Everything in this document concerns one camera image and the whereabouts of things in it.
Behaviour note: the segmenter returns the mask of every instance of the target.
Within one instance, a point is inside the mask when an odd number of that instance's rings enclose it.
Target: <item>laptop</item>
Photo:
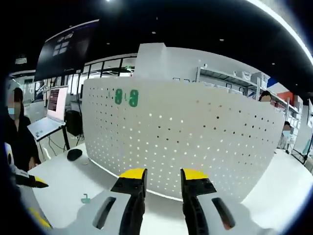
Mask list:
[[[42,140],[65,126],[64,113],[67,90],[67,86],[51,88],[46,117],[28,126],[36,141]]]

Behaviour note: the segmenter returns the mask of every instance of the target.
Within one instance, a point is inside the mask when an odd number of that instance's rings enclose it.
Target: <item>white pillar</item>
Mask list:
[[[164,43],[146,43],[139,47],[134,77],[165,80],[167,77],[167,53]]]

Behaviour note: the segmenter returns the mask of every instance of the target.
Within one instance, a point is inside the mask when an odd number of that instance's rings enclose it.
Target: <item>woman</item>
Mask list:
[[[277,148],[284,149],[284,150],[286,150],[287,153],[289,153],[287,148],[288,148],[288,143],[290,140],[290,134],[291,134],[290,123],[288,121],[285,121],[284,127],[283,127],[283,132],[282,132],[282,135],[279,139]]]
[[[272,95],[270,94],[269,91],[263,91],[259,98],[260,102],[270,102],[271,100],[272,100]]]
[[[24,116],[23,92],[16,88],[8,98],[8,114],[5,117],[4,139],[11,145],[15,166],[28,171],[40,164],[34,137],[27,126],[28,117]]]

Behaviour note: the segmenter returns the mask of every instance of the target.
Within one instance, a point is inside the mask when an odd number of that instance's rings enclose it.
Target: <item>small green object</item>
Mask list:
[[[86,196],[86,198],[80,199],[82,201],[82,203],[84,203],[84,204],[90,203],[90,198],[88,198],[88,195],[86,193],[84,193],[84,195]]]
[[[122,89],[116,89],[116,91],[115,91],[115,103],[116,104],[121,104],[122,103],[122,98],[123,98],[123,91],[122,91]]]
[[[136,107],[138,105],[138,96],[139,96],[139,92],[137,90],[131,90],[131,95],[129,99],[130,106]]]

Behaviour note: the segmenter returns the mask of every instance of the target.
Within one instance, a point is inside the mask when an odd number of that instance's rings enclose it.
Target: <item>black television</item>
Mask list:
[[[46,40],[39,55],[34,81],[80,73],[98,22],[79,24]]]

